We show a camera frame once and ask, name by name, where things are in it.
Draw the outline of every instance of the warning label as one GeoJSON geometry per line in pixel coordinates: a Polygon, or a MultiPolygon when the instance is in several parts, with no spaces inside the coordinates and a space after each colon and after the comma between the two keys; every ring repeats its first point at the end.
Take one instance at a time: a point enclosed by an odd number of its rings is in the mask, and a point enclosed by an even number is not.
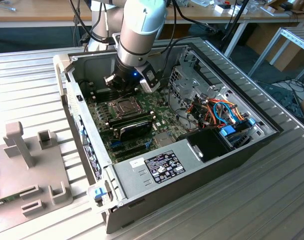
{"type": "Polygon", "coordinates": [[[145,160],[145,164],[157,184],[185,172],[185,169],[172,150],[145,160]]]}

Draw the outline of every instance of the metal rack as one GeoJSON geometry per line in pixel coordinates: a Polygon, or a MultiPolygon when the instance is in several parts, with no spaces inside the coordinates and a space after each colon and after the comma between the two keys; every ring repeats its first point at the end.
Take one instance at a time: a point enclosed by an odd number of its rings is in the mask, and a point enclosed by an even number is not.
{"type": "MultiPolygon", "coordinates": [[[[279,58],[279,56],[284,52],[286,47],[290,42],[295,43],[297,46],[304,49],[304,27],[286,27],[286,28],[280,28],[270,41],[270,43],[267,45],[261,56],[258,58],[250,72],[248,73],[248,76],[251,76],[255,70],[262,64],[266,56],[269,54],[271,49],[275,46],[275,44],[278,42],[278,40],[281,38],[281,36],[284,36],[287,38],[286,42],[283,44],[283,46],[279,49],[279,51],[276,53],[274,58],[271,60],[270,64],[273,65],[276,60],[279,58]]],[[[297,79],[300,79],[304,75],[304,69],[303,71],[298,74],[296,77],[297,79]]]]}

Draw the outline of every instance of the green circuit board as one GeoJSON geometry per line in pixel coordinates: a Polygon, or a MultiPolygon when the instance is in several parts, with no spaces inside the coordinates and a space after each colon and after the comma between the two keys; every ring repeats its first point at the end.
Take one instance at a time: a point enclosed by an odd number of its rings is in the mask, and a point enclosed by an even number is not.
{"type": "Polygon", "coordinates": [[[140,90],[131,98],[135,99],[142,111],[153,111],[156,118],[153,119],[152,130],[149,133],[122,142],[119,149],[111,146],[112,142],[118,139],[115,139],[113,130],[106,126],[108,120],[119,118],[113,107],[114,101],[103,103],[96,103],[95,100],[92,99],[87,101],[89,111],[104,142],[105,148],[114,163],[159,148],[160,146],[154,139],[154,136],[159,133],[167,133],[171,139],[175,140],[179,135],[185,134],[188,131],[188,127],[184,127],[167,106],[166,96],[164,94],[158,91],[149,94],[140,90]],[[134,149],[137,146],[142,146],[144,149],[135,151],[132,154],[123,155],[124,152],[126,153],[129,149],[134,149]]]}

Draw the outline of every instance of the wire bundle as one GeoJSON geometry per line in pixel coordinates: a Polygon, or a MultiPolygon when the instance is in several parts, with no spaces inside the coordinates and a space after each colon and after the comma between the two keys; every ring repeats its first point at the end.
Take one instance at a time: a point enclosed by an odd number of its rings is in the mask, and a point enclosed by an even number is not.
{"type": "Polygon", "coordinates": [[[302,80],[298,80],[298,79],[291,79],[290,77],[286,77],[285,80],[276,81],[272,84],[277,84],[278,87],[285,88],[284,86],[280,85],[282,83],[284,83],[288,87],[290,87],[293,92],[296,92],[296,93],[304,92],[304,78],[302,80]]]}
{"type": "Polygon", "coordinates": [[[244,117],[237,109],[237,105],[226,100],[215,98],[208,99],[206,103],[199,103],[199,100],[197,100],[197,102],[191,104],[186,110],[186,113],[192,114],[194,118],[197,118],[200,126],[203,125],[203,128],[206,126],[217,126],[220,128],[229,125],[229,122],[222,117],[225,114],[229,114],[236,123],[244,120],[244,117]],[[193,110],[193,108],[197,106],[201,106],[205,111],[200,112],[199,110],[193,110]]]}

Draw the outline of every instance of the slotted aluminum surface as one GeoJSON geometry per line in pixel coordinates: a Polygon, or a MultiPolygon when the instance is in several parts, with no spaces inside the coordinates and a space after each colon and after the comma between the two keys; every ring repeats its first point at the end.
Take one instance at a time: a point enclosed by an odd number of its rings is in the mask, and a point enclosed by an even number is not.
{"type": "MultiPolygon", "coordinates": [[[[66,207],[0,233],[0,239],[304,238],[304,126],[208,42],[199,38],[186,42],[194,43],[258,103],[284,129],[281,136],[240,168],[107,235],[101,215],[91,212],[85,196],[88,182],[52,66],[53,55],[82,49],[0,54],[0,129],[3,120],[19,119],[24,137],[44,128],[56,132],[74,197],[66,207]]],[[[202,72],[218,82],[206,67],[202,72]]]]}
{"type": "Polygon", "coordinates": [[[302,49],[304,49],[304,27],[287,27],[283,28],[281,35],[288,38],[302,49]]]}

